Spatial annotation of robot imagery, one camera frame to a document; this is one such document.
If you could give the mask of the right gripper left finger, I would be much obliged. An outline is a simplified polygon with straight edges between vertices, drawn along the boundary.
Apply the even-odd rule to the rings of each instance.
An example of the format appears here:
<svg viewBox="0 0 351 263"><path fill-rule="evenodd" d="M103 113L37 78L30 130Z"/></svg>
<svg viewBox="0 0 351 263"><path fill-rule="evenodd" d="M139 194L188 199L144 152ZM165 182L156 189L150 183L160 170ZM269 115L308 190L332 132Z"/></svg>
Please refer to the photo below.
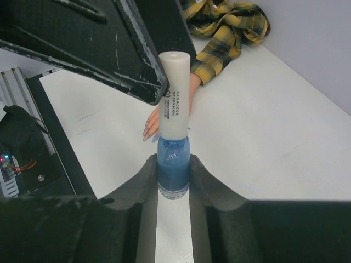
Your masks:
<svg viewBox="0 0 351 263"><path fill-rule="evenodd" d="M1 199L1 262L154 262L156 156L101 199Z"/></svg>

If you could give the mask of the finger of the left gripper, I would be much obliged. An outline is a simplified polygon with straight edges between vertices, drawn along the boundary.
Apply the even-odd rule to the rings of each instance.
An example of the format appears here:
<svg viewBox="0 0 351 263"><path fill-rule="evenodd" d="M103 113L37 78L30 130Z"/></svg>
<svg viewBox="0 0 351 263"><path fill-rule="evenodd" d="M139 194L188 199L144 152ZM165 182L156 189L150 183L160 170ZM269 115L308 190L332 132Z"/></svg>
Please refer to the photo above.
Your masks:
<svg viewBox="0 0 351 263"><path fill-rule="evenodd" d="M169 86L133 1L1 1L1 48L149 105Z"/></svg>
<svg viewBox="0 0 351 263"><path fill-rule="evenodd" d="M196 51L182 15L180 1L136 1L142 25L138 33L148 33L142 40L151 40L157 53L177 51L190 55Z"/></svg>

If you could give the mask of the blue nail polish bottle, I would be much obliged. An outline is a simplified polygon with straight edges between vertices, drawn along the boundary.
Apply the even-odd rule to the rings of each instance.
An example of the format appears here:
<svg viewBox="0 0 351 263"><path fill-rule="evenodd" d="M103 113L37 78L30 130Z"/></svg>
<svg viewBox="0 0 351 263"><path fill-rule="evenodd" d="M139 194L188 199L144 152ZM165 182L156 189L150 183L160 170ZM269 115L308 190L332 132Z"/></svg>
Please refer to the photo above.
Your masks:
<svg viewBox="0 0 351 263"><path fill-rule="evenodd" d="M190 141L159 138L157 145L158 189L169 199L182 198L190 180Z"/></svg>

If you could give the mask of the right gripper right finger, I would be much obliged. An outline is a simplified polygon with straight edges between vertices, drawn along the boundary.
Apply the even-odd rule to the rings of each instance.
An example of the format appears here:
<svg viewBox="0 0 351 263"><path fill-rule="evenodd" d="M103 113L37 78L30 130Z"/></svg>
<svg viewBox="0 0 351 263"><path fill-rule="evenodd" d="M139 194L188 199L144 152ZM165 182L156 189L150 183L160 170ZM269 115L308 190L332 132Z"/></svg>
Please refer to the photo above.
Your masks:
<svg viewBox="0 0 351 263"><path fill-rule="evenodd" d="M349 201L249 200L190 166L195 262L350 262Z"/></svg>

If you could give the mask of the white nail polish cap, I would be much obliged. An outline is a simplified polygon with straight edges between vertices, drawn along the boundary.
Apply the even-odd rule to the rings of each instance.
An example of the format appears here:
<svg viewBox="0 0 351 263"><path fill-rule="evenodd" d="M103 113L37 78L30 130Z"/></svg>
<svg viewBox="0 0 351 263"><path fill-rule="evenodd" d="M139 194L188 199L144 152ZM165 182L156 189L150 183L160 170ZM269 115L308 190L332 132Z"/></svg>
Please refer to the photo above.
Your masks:
<svg viewBox="0 0 351 263"><path fill-rule="evenodd" d="M165 140L183 140L188 136L190 55L170 51L160 54L169 81L160 109L160 136Z"/></svg>

